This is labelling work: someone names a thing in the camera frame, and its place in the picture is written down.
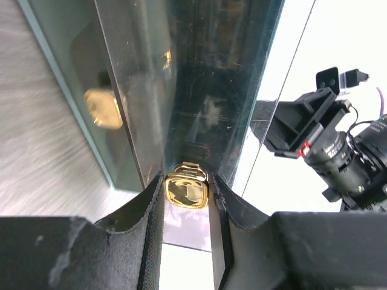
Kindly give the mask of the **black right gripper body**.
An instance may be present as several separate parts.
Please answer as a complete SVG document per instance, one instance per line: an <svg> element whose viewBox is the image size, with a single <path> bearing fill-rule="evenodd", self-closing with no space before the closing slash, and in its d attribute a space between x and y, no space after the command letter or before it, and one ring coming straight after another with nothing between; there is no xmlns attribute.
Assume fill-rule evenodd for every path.
<svg viewBox="0 0 387 290"><path fill-rule="evenodd" d="M275 156L297 159L318 137L334 129L350 112L348 100L338 100L331 89L303 94L295 101L279 101L269 114L271 101L258 100L250 128L254 136Z"/></svg>

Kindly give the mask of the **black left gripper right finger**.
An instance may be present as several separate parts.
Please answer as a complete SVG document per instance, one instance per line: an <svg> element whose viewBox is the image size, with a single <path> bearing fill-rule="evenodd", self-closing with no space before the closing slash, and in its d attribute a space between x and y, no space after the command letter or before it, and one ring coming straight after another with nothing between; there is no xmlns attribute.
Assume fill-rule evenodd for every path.
<svg viewBox="0 0 387 290"><path fill-rule="evenodd" d="M209 181L215 289L385 289L386 214L261 212Z"/></svg>

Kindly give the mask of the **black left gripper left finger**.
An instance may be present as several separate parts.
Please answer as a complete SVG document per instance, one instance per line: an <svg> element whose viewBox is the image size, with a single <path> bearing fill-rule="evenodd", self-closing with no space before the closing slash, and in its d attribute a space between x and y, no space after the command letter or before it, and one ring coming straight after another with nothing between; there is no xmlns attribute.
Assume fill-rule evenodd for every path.
<svg viewBox="0 0 387 290"><path fill-rule="evenodd" d="M2 289L157 289L163 175L92 223L79 216L2 217Z"/></svg>

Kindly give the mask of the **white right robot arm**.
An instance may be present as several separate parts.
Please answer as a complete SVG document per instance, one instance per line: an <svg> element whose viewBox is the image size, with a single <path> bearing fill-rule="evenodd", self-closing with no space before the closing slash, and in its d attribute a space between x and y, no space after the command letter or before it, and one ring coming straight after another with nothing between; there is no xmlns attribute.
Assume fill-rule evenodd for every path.
<svg viewBox="0 0 387 290"><path fill-rule="evenodd" d="M328 186L329 202L342 210L386 211L386 116L364 121L354 136L336 126L353 105L337 99L330 88L309 92L295 101L258 100L250 128L276 157L302 158Z"/></svg>

